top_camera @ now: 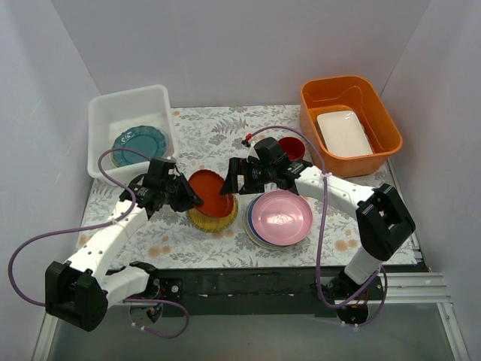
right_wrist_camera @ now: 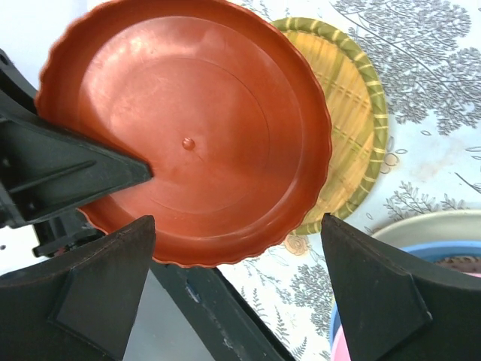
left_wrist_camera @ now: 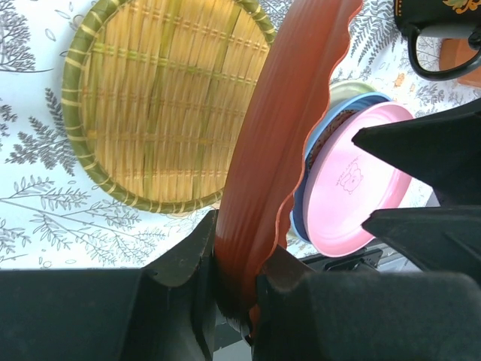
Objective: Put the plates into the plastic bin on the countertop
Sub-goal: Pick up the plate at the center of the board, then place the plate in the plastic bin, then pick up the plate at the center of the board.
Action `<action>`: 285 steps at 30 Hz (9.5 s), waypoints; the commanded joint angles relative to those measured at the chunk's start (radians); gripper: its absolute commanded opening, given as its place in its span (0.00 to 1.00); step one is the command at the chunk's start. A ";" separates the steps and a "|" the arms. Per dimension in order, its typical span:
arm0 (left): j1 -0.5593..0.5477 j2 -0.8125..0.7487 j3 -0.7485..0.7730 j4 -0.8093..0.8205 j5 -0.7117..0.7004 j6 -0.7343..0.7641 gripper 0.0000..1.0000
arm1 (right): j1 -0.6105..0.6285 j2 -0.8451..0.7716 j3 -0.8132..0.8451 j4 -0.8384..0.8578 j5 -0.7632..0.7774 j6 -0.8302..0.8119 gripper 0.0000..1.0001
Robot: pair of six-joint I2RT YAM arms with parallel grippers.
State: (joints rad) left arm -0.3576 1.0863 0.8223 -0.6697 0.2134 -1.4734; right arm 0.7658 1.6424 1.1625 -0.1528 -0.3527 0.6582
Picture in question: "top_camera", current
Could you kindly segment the red gold rimmed plate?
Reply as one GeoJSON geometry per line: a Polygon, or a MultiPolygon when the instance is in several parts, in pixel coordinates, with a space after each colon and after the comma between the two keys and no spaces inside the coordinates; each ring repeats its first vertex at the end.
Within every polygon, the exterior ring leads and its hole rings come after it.
{"type": "Polygon", "coordinates": [[[223,178],[214,171],[202,169],[193,173],[189,185],[203,201],[195,208],[209,217],[227,217],[234,209],[234,199],[232,195],[220,194],[223,184],[223,178]]]}

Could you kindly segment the yellow woven round plate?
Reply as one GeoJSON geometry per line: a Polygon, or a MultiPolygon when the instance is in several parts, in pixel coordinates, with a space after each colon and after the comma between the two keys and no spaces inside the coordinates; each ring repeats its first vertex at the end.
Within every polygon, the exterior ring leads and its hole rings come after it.
{"type": "Polygon", "coordinates": [[[231,196],[233,201],[233,208],[231,212],[224,217],[210,217],[196,209],[187,211],[187,218],[192,225],[202,232],[220,232],[228,228],[235,221],[238,214],[238,201],[234,196],[231,196]]]}

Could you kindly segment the teal scalloped plate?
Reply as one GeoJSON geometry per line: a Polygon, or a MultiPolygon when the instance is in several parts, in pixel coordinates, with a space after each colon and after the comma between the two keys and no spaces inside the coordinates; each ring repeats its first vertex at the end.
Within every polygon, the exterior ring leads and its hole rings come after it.
{"type": "Polygon", "coordinates": [[[139,152],[149,159],[163,157],[170,147],[169,135],[153,126],[136,126],[121,133],[114,141],[111,161],[116,168],[145,162],[147,159],[132,153],[139,152]]]}

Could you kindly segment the pink round plate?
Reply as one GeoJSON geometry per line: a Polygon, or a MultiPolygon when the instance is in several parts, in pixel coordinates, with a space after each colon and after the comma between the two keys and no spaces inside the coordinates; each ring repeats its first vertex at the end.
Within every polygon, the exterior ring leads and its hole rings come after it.
{"type": "Polygon", "coordinates": [[[253,201],[248,210],[248,221],[263,241],[288,247],[309,235],[313,212],[302,197],[285,190],[275,190],[253,201]]]}

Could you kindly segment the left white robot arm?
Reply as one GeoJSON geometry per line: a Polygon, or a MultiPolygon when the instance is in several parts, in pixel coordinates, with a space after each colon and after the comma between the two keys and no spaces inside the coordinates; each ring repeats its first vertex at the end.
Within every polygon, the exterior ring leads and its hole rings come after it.
{"type": "Polygon", "coordinates": [[[202,203],[174,159],[151,159],[147,172],[134,178],[120,194],[109,224],[66,261],[52,262],[47,268],[46,312],[92,331],[108,308],[119,302],[131,297],[154,300],[162,290],[155,266],[136,261],[109,274],[110,264],[163,206],[184,212],[202,203]]]}

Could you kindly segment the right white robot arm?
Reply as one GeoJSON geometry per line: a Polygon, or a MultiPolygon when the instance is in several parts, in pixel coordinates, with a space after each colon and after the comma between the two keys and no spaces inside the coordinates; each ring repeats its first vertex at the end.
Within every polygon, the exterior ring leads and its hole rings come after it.
{"type": "Polygon", "coordinates": [[[414,233],[416,224],[396,188],[360,186],[305,160],[292,161],[274,138],[255,144],[246,159],[229,160],[222,195],[263,193],[276,184],[298,196],[320,200],[356,219],[361,246],[339,274],[342,294],[357,299],[414,233]]]}

